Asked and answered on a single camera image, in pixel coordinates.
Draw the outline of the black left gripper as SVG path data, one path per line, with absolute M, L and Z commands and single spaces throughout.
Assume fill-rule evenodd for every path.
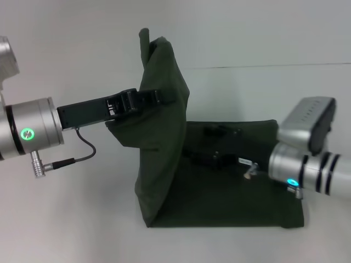
M 60 106 L 57 112 L 65 130 L 123 118 L 137 109 L 150 109 L 174 102 L 176 95 L 167 90 L 127 89 L 115 95 Z

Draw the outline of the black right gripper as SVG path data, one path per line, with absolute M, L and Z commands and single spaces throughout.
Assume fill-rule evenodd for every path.
M 217 139 L 214 153 L 192 152 L 192 163 L 210 168 L 224 168 L 240 165 L 239 159 L 257 163 L 260 170 L 268 170 L 269 157 L 272 153 L 272 138 L 247 133 L 240 128 L 224 125 L 211 125 L 203 128 L 205 136 Z

